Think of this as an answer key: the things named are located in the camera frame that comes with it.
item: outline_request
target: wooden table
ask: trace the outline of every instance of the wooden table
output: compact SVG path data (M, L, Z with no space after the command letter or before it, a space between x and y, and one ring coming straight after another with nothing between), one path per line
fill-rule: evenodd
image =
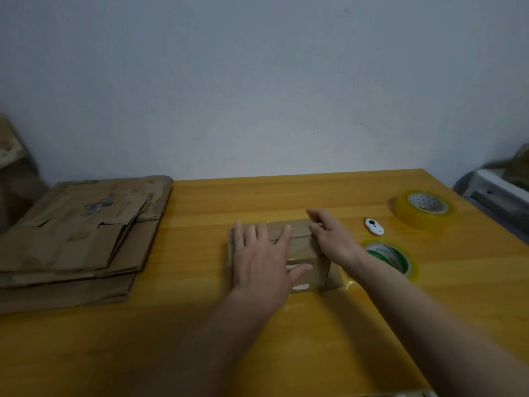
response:
M417 231L388 200L422 188L453 201L442 234ZM0 395L124 395L227 292L235 220L325 207L353 236L409 251L416 280L456 315L529 362L529 248L423 170L176 181L144 273L121 304L0 317ZM337 396L427 387L363 290L291 295L233 374L231 395Z

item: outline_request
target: packing tape roll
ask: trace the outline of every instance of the packing tape roll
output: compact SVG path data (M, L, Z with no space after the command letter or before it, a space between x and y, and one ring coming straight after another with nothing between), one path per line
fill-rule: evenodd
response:
M361 246L367 253L393 266L409 280L414 281L419 275L419 268L411 255L402 247L380 240L366 240Z
M399 195L393 212L413 228L441 230L452 222L455 206L432 192L411 190Z

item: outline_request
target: right hand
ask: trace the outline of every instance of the right hand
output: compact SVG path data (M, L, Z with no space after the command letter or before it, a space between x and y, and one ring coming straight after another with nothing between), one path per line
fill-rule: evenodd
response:
M354 278L362 258L367 253L348 233L340 220L327 210L307 209L307 213L314 222L311 224L311 231L318 240L322 252Z

